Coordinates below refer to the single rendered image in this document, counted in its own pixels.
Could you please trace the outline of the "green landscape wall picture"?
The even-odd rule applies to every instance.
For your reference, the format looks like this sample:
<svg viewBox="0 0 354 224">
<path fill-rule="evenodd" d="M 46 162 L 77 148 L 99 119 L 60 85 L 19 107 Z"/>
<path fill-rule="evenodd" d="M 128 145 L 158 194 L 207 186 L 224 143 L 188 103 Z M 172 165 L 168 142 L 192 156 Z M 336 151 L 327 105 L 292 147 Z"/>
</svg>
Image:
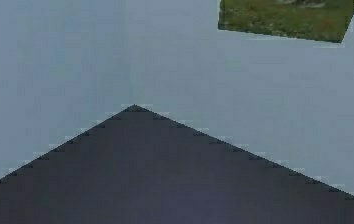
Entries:
<svg viewBox="0 0 354 224">
<path fill-rule="evenodd" d="M 220 0 L 219 30 L 342 43 L 354 0 Z"/>
</svg>

